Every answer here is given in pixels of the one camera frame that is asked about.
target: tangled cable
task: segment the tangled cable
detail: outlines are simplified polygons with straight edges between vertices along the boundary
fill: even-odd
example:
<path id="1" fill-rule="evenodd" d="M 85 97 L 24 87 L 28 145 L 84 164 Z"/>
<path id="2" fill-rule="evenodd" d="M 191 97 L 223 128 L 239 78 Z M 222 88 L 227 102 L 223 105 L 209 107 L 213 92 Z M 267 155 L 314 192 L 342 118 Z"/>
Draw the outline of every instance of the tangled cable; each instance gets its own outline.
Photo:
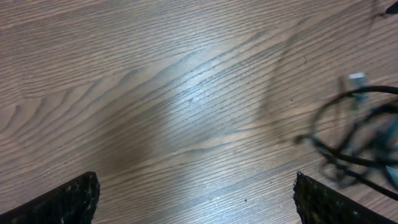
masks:
<path id="1" fill-rule="evenodd" d="M 342 141 L 335 147 L 331 147 L 319 140 L 317 134 L 317 123 L 325 113 L 325 111 L 333 105 L 340 103 L 345 98 L 353 98 L 357 94 L 360 93 L 370 93 L 370 92 L 378 92 L 378 93 L 390 93 L 393 95 L 398 95 L 398 88 L 391 86 L 367 86 L 363 88 L 358 88 L 353 91 L 348 91 L 336 96 L 331 101 L 327 102 L 323 105 L 315 114 L 315 116 L 310 120 L 310 128 L 309 133 L 297 136 L 296 143 L 302 142 L 304 139 L 308 139 L 310 143 L 317 148 L 318 152 L 323 155 L 326 159 L 326 162 L 322 164 L 322 167 L 325 167 L 329 164 L 335 165 L 336 169 L 339 171 L 336 177 L 332 177 L 330 179 L 335 182 L 341 182 L 345 177 L 354 177 L 354 181 L 345 185 L 345 187 L 349 187 L 358 183 L 365 184 L 372 189 L 398 201 L 398 194 L 381 187 L 380 185 L 368 180 L 366 177 L 371 173 L 373 169 L 379 169 L 382 171 L 384 177 L 389 181 L 389 183 L 398 190 L 398 184 L 394 180 L 393 169 L 390 166 L 398 165 L 398 160 L 390 159 L 390 153 L 386 151 L 377 151 L 374 150 L 375 145 L 383 144 L 386 146 L 385 142 L 381 142 L 383 138 L 380 138 L 383 134 L 388 133 L 379 133 L 375 138 L 368 139 L 365 144 L 359 147 L 356 151 L 352 152 L 350 155 L 344 154 L 347 148 L 350 147 L 351 142 L 353 140 L 354 134 L 358 131 L 358 129 L 365 124 L 369 124 L 374 121 L 375 118 L 380 117 L 384 114 L 396 114 L 398 116 L 398 100 L 393 100 L 387 103 L 384 103 L 377 108 L 372 109 L 369 114 L 367 114 L 363 119 L 358 119 L 352 124 L 351 129 L 348 131 L 347 135 L 342 139 Z M 362 159 L 358 156 L 362 154 L 365 150 L 371 150 L 373 152 L 373 160 Z M 350 164 L 357 164 L 360 166 L 367 167 L 367 169 L 362 173 L 357 173 L 349 169 Z"/>

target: wire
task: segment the wire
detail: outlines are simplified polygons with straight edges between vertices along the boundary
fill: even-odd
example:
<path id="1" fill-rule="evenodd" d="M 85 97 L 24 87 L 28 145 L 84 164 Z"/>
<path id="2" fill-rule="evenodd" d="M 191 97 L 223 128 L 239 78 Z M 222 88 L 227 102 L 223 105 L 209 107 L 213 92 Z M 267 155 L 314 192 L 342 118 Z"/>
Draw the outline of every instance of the wire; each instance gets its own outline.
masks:
<path id="1" fill-rule="evenodd" d="M 389 159 L 388 155 L 386 155 L 385 153 L 384 154 L 377 153 L 377 151 L 372 151 L 374 153 L 373 155 L 374 160 L 362 159 L 358 157 L 365 150 L 372 148 L 372 146 L 375 144 L 375 141 L 377 140 L 377 137 L 366 141 L 365 144 L 359 147 L 356 151 L 352 152 L 350 156 L 343 154 L 343 152 L 347 150 L 351 145 L 351 141 L 353 140 L 355 133 L 359 130 L 360 127 L 364 126 L 365 124 L 369 124 L 371 121 L 374 121 L 375 118 L 384 114 L 396 114 L 398 116 L 398 106 L 396 106 L 396 103 L 398 103 L 397 99 L 384 103 L 383 105 L 372 109 L 369 112 L 369 114 L 367 114 L 363 119 L 357 119 L 353 123 L 347 135 L 335 148 L 327 145 L 318 138 L 317 123 L 322 118 L 322 115 L 325 113 L 325 111 L 328 108 L 332 107 L 333 105 L 337 105 L 345 98 L 352 98 L 358 93 L 370 93 L 370 92 L 389 93 L 393 95 L 398 95 L 398 88 L 391 86 L 367 86 L 363 88 L 358 88 L 353 91 L 348 91 L 336 96 L 334 99 L 330 100 L 325 105 L 323 105 L 315 113 L 314 117 L 310 120 L 310 128 L 308 134 L 297 136 L 296 143 L 300 143 L 304 139 L 308 139 L 312 143 L 312 145 L 315 148 L 317 148 L 318 152 L 321 155 L 323 155 L 323 157 L 326 159 L 326 162 L 324 162 L 321 165 L 322 168 L 324 168 L 329 164 L 333 164 L 335 165 L 337 170 L 342 171 L 343 174 L 342 177 L 339 177 L 338 174 L 337 177 L 335 178 L 329 177 L 329 179 L 338 182 L 339 185 L 342 178 L 347 176 L 354 177 L 354 181 L 346 184 L 344 187 L 349 187 L 358 183 L 362 183 L 398 201 L 398 194 L 390 190 L 387 190 L 384 187 L 381 187 L 380 185 L 375 184 L 374 182 L 371 182 L 366 178 L 371 173 L 372 169 L 374 168 L 380 169 L 383 171 L 383 174 L 385 175 L 389 183 L 398 190 L 398 186 L 394 183 L 392 177 L 389 176 L 389 173 L 386 170 L 387 166 L 398 165 L 398 160 Z M 348 164 L 343 165 L 341 163 L 342 161 L 347 162 Z M 349 169 L 349 165 L 352 164 L 365 166 L 367 167 L 367 169 L 361 174 L 359 174 Z"/>

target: black cable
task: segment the black cable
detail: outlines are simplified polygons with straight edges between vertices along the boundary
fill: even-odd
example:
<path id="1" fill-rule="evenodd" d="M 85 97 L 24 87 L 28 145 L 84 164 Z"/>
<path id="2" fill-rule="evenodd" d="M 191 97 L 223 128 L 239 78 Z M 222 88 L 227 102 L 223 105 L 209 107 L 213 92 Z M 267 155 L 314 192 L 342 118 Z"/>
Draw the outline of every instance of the black cable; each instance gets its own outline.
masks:
<path id="1" fill-rule="evenodd" d="M 349 187 L 354 184 L 362 183 L 362 184 L 365 184 L 365 185 L 371 187 L 372 189 L 398 201 L 398 194 L 391 192 L 390 190 L 387 190 L 384 187 L 381 187 L 380 185 L 377 185 L 374 182 L 371 182 L 370 180 L 368 180 L 366 178 L 371 173 L 371 170 L 374 168 L 384 171 L 384 175 L 386 175 L 386 166 L 398 165 L 398 160 L 389 159 L 387 156 L 381 156 L 381 155 L 377 154 L 376 151 L 374 151 L 374 160 L 359 158 L 358 156 L 362 152 L 364 152 L 367 149 L 372 148 L 372 145 L 374 144 L 373 139 L 368 140 L 363 146 L 361 146 L 359 149 L 357 149 L 355 152 L 353 152 L 351 154 L 351 156 L 342 153 L 344 150 L 349 148 L 349 145 L 353 139 L 353 136 L 358 131 L 358 129 L 360 127 L 362 127 L 363 125 L 370 123 L 375 118 L 377 118 L 381 115 L 384 115 L 384 114 L 397 114 L 397 116 L 398 116 L 398 106 L 396 106 L 396 103 L 398 103 L 397 99 L 387 102 L 387 103 L 384 103 L 383 105 L 381 105 L 377 108 L 374 108 L 363 119 L 357 120 L 352 125 L 351 129 L 348 131 L 345 138 L 343 138 L 343 140 L 335 148 L 333 148 L 333 147 L 327 145 L 326 143 L 324 143 L 323 141 L 319 140 L 318 136 L 317 136 L 317 132 L 318 132 L 317 131 L 317 123 L 328 108 L 330 108 L 333 105 L 337 105 L 345 98 L 354 97 L 355 94 L 370 93 L 370 92 L 390 93 L 393 95 L 398 95 L 398 88 L 391 87 L 391 86 L 367 86 L 364 88 L 359 88 L 357 90 L 348 91 L 348 92 L 345 92 L 345 93 L 342 93 L 342 94 L 336 96 L 334 99 L 330 100 L 325 105 L 323 105 L 315 113 L 315 116 L 310 120 L 309 133 L 305 134 L 305 135 L 298 136 L 296 141 L 297 141 L 297 143 L 299 143 L 304 139 L 308 139 L 312 143 L 312 145 L 318 149 L 318 152 L 321 155 L 323 155 L 326 159 L 326 162 L 321 165 L 322 168 L 324 168 L 325 166 L 327 166 L 329 164 L 333 164 L 338 170 L 343 171 L 343 175 L 355 178 L 354 181 L 346 184 L 344 187 Z M 341 164 L 342 161 L 347 162 L 348 165 Z M 365 166 L 365 167 L 367 167 L 367 169 L 364 172 L 362 172 L 361 174 L 359 174 L 357 172 L 350 170 L 349 164 L 357 164 L 357 165 Z M 335 182 L 338 182 L 340 180 L 338 177 L 336 177 L 336 178 L 329 177 L 329 179 L 331 179 Z M 396 189 L 398 189 L 398 186 L 396 186 L 393 183 L 393 181 L 391 180 L 391 177 L 387 177 L 387 179 L 390 182 L 390 184 L 392 184 Z"/>

